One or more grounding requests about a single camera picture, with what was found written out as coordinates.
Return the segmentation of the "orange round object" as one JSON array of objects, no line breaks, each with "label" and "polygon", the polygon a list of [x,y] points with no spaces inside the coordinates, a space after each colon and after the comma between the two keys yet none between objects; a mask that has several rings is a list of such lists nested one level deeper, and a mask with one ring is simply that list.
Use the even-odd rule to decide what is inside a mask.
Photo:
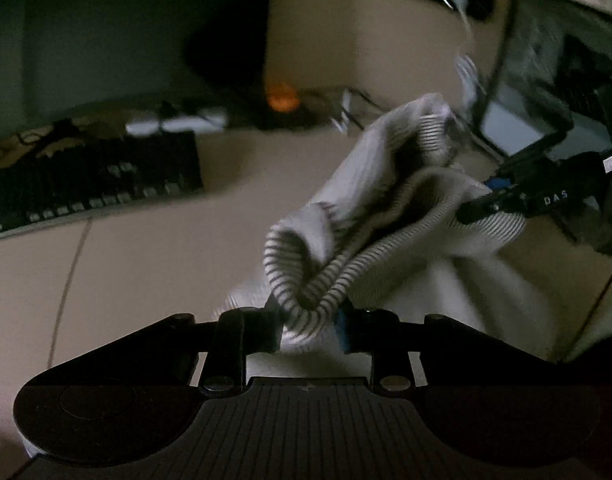
[{"label": "orange round object", "polygon": [[293,114],[301,107],[298,91],[285,82],[266,88],[266,99],[271,110],[279,114]]}]

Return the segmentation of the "black computer keyboard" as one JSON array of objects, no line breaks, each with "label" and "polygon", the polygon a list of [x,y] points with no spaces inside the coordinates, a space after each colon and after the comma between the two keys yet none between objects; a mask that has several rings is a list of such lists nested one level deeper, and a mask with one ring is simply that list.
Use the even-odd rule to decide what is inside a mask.
[{"label": "black computer keyboard", "polygon": [[79,143],[0,169],[0,237],[202,188],[191,131]]}]

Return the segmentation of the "beige ribbed knit garment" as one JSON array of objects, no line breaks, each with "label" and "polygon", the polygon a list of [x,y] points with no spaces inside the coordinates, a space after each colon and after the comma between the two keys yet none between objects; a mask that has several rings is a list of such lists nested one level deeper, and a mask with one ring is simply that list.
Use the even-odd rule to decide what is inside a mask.
[{"label": "beige ribbed knit garment", "polygon": [[274,304],[285,352],[322,349],[349,302],[417,322],[438,313],[548,358],[556,323],[548,299],[504,247],[519,214],[472,223],[458,209],[487,195],[455,162],[451,109],[427,94],[377,118],[309,202],[271,226],[263,268],[231,292],[228,309]]}]

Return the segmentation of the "curved black computer monitor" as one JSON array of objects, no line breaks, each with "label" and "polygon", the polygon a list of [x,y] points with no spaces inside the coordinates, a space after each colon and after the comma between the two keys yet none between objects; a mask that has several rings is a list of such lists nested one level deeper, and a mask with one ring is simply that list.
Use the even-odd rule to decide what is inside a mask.
[{"label": "curved black computer monitor", "polygon": [[112,108],[263,104],[270,0],[0,0],[0,139]]}]

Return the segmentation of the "white monitor stand base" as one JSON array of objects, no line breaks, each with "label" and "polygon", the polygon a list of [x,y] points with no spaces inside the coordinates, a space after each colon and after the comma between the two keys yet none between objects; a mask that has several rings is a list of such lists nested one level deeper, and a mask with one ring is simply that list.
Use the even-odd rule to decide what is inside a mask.
[{"label": "white monitor stand base", "polygon": [[195,136],[201,136],[225,131],[228,125],[229,116],[222,108],[200,110],[195,115],[173,114],[168,118],[150,110],[148,112],[143,110],[131,115],[126,124],[126,132],[130,136],[180,132],[191,132]]}]

